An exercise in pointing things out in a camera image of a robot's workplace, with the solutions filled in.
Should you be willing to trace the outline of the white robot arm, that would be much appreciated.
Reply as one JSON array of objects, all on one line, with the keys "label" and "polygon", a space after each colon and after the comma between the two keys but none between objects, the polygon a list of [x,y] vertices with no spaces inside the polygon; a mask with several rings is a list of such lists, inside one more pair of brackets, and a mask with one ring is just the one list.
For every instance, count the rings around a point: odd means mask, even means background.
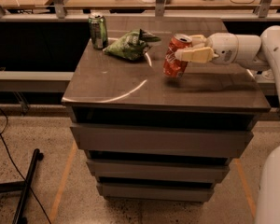
[{"label": "white robot arm", "polygon": [[[215,33],[208,37],[191,35],[192,46],[178,49],[175,57],[182,62],[237,63],[254,71],[270,70],[280,110],[280,26],[265,29],[261,35]],[[254,224],[280,224],[280,146],[263,164]]]}]

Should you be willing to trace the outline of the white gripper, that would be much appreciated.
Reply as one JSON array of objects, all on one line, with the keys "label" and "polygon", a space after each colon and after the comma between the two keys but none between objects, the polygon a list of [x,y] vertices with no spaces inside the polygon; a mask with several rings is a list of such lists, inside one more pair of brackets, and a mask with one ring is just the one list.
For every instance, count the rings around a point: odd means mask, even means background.
[{"label": "white gripper", "polygon": [[190,63],[230,64],[235,60],[238,51],[238,38],[230,33],[215,33],[209,37],[192,35],[194,48],[178,49],[175,57],[179,61]]}]

